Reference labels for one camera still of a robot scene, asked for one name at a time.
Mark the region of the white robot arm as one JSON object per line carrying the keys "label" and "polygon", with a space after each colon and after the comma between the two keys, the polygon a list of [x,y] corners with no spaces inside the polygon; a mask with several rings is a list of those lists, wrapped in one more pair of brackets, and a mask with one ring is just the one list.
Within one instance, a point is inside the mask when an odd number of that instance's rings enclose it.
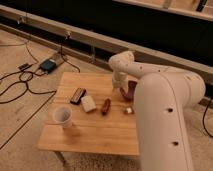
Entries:
{"label": "white robot arm", "polygon": [[122,87],[131,75],[138,79],[133,108],[142,171],[194,171],[184,110],[201,101],[203,78],[172,66],[140,63],[131,51],[112,56],[112,83]]}

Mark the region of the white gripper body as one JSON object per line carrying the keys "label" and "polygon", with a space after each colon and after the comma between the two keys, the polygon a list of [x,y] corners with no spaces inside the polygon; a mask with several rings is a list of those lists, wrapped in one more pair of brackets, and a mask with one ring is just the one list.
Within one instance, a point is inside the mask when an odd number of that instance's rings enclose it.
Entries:
{"label": "white gripper body", "polygon": [[114,72],[112,76],[112,85],[114,88],[122,88],[127,84],[127,75],[123,72]]}

